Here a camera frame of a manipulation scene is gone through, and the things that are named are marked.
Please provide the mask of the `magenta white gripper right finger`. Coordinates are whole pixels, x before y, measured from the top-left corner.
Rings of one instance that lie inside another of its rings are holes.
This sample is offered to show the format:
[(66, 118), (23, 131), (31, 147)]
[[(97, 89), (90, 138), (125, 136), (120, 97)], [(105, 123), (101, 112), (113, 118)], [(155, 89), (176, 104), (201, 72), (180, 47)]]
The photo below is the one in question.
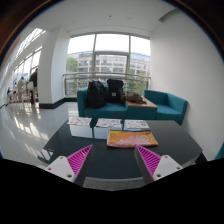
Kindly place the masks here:
[(182, 169), (182, 166), (169, 155), (160, 156), (140, 145), (135, 146), (134, 155), (145, 184)]

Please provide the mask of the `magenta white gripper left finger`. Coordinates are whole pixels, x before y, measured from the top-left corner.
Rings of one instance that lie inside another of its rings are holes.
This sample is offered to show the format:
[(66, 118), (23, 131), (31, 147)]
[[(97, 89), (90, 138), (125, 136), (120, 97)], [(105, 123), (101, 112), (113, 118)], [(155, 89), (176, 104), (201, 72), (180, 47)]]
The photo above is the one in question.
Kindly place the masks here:
[(92, 145), (89, 145), (67, 157), (59, 156), (45, 168), (45, 171), (82, 186), (91, 157)]

